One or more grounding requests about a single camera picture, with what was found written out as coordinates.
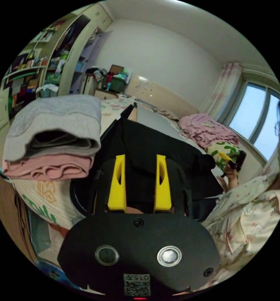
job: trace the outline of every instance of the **yellow bracket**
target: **yellow bracket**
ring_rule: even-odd
[[[154,212],[169,211],[172,207],[166,157],[156,156],[156,195]]]
[[[230,157],[228,157],[226,154],[224,154],[223,152],[219,152],[219,155],[228,163],[230,161],[234,162]]]
[[[116,156],[108,209],[109,211],[126,211],[125,155]]]

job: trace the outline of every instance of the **bedroom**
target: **bedroom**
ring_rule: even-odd
[[[274,129],[280,84],[262,55],[239,32],[208,12],[179,1],[109,0],[94,12],[93,7],[62,18],[63,23],[56,22],[57,29],[49,26],[46,32],[54,33],[50,40],[35,40],[26,46],[18,56],[23,63],[18,60],[18,66],[12,65],[3,78],[0,168],[6,135],[17,113],[38,97],[83,94],[101,100],[101,134],[136,103],[130,120],[187,142],[202,154],[225,151],[236,160],[235,154],[244,151],[239,184],[278,171]],[[104,17],[95,19],[100,14]],[[232,42],[223,44],[224,36]],[[259,104],[252,107],[255,99]],[[195,119],[198,114],[209,116],[203,125]],[[244,122],[244,114],[250,122]],[[189,129],[189,121],[200,124],[198,132]],[[207,142],[207,129],[218,130],[220,125],[224,125],[221,139],[225,139]],[[219,155],[213,157],[217,166],[212,174],[224,186],[225,161]],[[36,224],[33,229],[41,224],[46,233],[46,247],[35,243],[36,255],[41,263],[60,268],[57,255],[63,230],[55,225],[69,230],[84,217],[78,198],[71,196],[74,181],[26,179],[14,179],[12,184],[29,206],[30,216],[37,213],[31,218]]]

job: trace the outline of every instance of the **green basket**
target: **green basket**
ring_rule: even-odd
[[[102,81],[101,81],[101,87],[102,89],[104,88],[105,86],[105,82],[106,82],[106,76],[104,76],[102,78]],[[111,80],[111,86],[109,87],[109,89],[111,91],[115,91],[117,93],[121,93],[124,89],[124,86],[125,86],[125,81],[122,80],[121,78],[112,78]]]

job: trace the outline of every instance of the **sky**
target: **sky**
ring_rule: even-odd
[[[265,102],[266,91],[248,86],[242,102],[232,119],[229,127],[248,139],[252,134],[258,119],[262,113]],[[279,99],[272,96],[268,114],[254,146],[269,160],[278,144],[278,137],[275,135],[277,123],[277,105]]]

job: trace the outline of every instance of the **ceiling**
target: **ceiling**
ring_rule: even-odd
[[[221,64],[238,61],[270,68],[236,29],[193,5],[177,0],[107,0],[103,4],[116,19],[151,23],[190,39]]]

